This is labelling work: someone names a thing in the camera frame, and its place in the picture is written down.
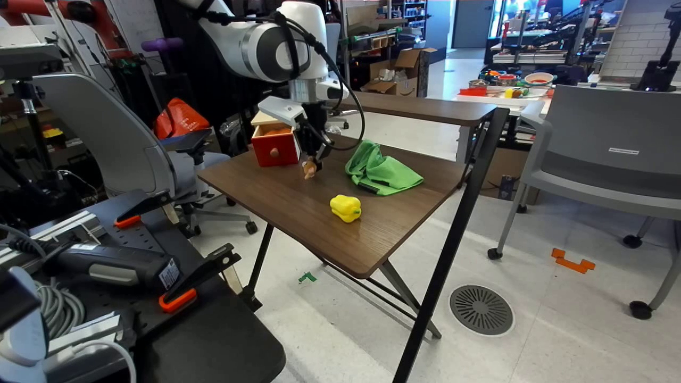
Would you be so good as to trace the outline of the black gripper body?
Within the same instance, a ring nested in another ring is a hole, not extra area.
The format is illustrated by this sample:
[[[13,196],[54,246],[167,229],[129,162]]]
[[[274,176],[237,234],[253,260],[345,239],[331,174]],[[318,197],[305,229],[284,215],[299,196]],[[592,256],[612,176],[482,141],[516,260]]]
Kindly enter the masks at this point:
[[[299,116],[299,145],[313,160],[322,162],[329,153],[329,137],[326,131],[327,111],[322,103],[308,103]]]

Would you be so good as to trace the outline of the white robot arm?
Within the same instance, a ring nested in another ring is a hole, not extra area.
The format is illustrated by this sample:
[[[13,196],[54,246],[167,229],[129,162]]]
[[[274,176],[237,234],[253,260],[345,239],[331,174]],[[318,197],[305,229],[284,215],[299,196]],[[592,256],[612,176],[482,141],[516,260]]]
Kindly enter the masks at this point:
[[[289,90],[287,98],[267,96],[257,108],[292,126],[303,155],[319,163],[331,148],[326,104],[350,96],[327,50],[322,6],[284,0],[269,17],[239,17],[222,0],[178,3],[193,13],[234,75]]]

